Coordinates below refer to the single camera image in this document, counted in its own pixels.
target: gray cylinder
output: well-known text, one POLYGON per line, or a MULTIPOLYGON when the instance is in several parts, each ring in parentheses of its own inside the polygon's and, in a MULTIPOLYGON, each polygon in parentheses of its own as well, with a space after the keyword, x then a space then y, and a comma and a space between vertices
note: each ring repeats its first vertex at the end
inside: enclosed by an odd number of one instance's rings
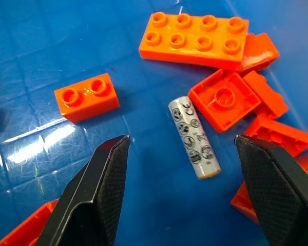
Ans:
POLYGON ((218 160, 188 96, 171 101, 169 109, 197 177, 220 173, 218 160))

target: textured black surface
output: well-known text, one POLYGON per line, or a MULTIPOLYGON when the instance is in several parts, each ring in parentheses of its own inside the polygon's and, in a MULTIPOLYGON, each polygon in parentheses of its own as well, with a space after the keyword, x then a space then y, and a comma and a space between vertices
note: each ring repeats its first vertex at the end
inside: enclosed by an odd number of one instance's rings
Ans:
POLYGON ((308 190, 304 181, 308 176, 283 148, 243 136, 237 136, 235 144, 254 210, 270 245, 308 245, 308 199, 303 199, 308 194, 299 192, 308 190))
POLYGON ((112 246, 120 217, 129 136, 104 142, 67 185, 36 245, 112 246))
POLYGON ((113 150, 96 199, 108 246, 113 246, 118 229, 127 171, 128 146, 129 142, 124 141, 119 148, 113 150))

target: blue plastic sheet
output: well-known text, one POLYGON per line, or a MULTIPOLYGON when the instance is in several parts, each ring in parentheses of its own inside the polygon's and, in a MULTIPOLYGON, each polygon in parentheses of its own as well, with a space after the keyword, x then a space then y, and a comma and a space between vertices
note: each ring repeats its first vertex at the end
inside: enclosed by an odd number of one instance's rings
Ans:
POLYGON ((130 134, 116 245, 268 245, 262 229, 230 205, 243 176, 235 134, 201 117, 222 168, 199 181, 168 103, 214 69, 142 60, 151 13, 239 15, 281 53, 262 73, 290 110, 279 121, 308 132, 308 1, 0 0, 0 239, 58 198, 103 141, 130 134), (53 91, 108 72, 121 108, 78 125, 53 91))

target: blue tablecloth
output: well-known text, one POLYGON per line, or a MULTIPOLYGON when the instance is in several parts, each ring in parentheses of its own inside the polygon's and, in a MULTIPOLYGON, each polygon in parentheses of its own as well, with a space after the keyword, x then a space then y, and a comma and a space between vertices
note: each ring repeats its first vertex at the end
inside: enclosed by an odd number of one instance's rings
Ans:
POLYGON ((199 181, 168 103, 214 69, 142 60, 151 13, 239 15, 267 32, 281 58, 262 73, 290 110, 279 121, 308 132, 308 1, 0 0, 0 239, 58 198, 96 146, 130 134, 116 245, 268 245, 230 205, 243 176, 234 135, 201 117, 222 168, 199 181), (53 91, 108 72, 121 108, 73 125, 53 91))

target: black printed icon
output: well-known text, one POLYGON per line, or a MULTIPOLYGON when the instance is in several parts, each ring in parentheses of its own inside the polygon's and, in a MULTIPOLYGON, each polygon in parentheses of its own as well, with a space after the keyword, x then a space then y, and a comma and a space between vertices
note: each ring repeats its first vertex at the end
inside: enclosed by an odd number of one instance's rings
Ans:
POLYGON ((198 164, 201 161, 201 155, 196 150, 192 150, 189 153, 189 157, 190 157, 191 162, 193 162, 194 164, 198 164))
POLYGON ((209 145, 205 145, 201 147, 201 153, 205 159, 212 159, 214 157, 214 152, 209 145))
POLYGON ((174 117, 175 121, 180 121, 183 118, 180 110, 177 108, 172 110, 172 116, 174 117))
POLYGON ((193 115, 194 114, 194 110, 191 108, 191 104, 187 103, 187 104, 181 104, 184 108, 185 108, 185 113, 188 115, 193 115))
POLYGON ((194 146, 195 146, 195 139, 193 139, 192 137, 190 136, 185 136, 184 137, 184 144, 185 144, 185 147, 189 150, 193 149, 194 146))
POLYGON ((200 123, 199 123, 199 121, 198 121, 197 119, 192 119, 192 120, 190 121, 190 125, 191 125, 192 127, 194 127, 194 128, 197 128, 197 127, 200 126, 200 123))
POLYGON ((193 133, 194 136, 196 136, 197 140, 198 141, 201 141, 201 140, 204 140, 204 141, 207 141, 206 139, 206 136, 205 136, 205 133, 193 133))
POLYGON ((178 123, 178 130, 181 135, 186 135, 189 131, 189 126, 185 122, 178 123))

